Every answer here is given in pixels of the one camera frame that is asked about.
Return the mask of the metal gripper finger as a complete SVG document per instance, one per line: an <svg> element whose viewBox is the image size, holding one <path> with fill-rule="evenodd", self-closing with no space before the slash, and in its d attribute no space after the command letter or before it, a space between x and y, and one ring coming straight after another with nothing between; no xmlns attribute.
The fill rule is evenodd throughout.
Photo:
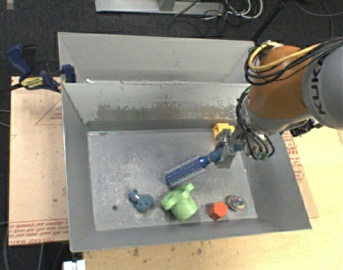
<svg viewBox="0 0 343 270"><path fill-rule="evenodd" d="M228 144L232 136L231 130L222 130L219 134L216 135L216 145L215 148L224 147L225 144Z"/></svg>
<svg viewBox="0 0 343 270"><path fill-rule="evenodd" d="M215 163L216 167L229 169L235 156L236 153L231 148L224 147L220 159Z"/></svg>

